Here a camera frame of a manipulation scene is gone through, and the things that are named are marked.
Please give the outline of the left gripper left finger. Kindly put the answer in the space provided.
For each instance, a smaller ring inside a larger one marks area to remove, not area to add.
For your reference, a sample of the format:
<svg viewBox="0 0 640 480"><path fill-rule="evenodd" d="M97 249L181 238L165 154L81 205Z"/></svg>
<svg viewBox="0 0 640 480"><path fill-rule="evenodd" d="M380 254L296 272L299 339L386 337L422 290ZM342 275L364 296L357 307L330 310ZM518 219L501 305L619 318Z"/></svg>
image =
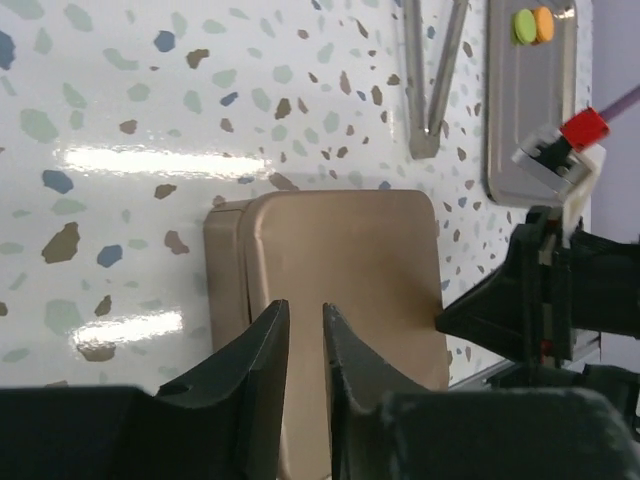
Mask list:
<svg viewBox="0 0 640 480"><path fill-rule="evenodd" d="M5 389L5 479L273 479L278 473L289 305L155 395L134 386Z"/></svg>

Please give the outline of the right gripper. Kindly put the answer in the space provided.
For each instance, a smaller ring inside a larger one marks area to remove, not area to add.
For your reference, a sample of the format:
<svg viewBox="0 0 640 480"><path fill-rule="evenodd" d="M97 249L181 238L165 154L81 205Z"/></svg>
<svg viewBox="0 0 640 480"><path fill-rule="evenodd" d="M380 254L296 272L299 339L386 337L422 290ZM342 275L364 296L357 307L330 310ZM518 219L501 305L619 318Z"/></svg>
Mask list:
<svg viewBox="0 0 640 480"><path fill-rule="evenodd" d="M436 317L436 329L520 363L559 366L574 328L639 337L639 245L581 229L569 241L552 207L533 207L504 261Z"/></svg>

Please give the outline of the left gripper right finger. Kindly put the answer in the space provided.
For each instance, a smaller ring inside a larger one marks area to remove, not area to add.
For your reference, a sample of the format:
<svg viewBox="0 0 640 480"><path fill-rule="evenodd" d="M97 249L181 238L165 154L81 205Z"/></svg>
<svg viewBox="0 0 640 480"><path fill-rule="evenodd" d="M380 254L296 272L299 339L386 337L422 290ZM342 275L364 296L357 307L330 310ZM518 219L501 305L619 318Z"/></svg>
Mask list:
<svg viewBox="0 0 640 480"><path fill-rule="evenodd" d="M336 479L635 479L637 375L516 367L494 388L430 391L323 308Z"/></svg>

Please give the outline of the gold tin lid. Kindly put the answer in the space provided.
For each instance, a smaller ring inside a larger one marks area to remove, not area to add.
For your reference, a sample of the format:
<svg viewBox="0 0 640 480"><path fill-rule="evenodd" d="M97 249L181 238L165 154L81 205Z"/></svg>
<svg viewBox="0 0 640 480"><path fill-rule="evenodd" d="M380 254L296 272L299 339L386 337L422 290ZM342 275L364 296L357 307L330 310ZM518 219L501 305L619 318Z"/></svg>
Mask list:
<svg viewBox="0 0 640 480"><path fill-rule="evenodd" d="M449 383L434 208L417 190L274 192L241 218L252 308L284 299L290 344L279 477L330 475L323 307L416 383Z"/></svg>

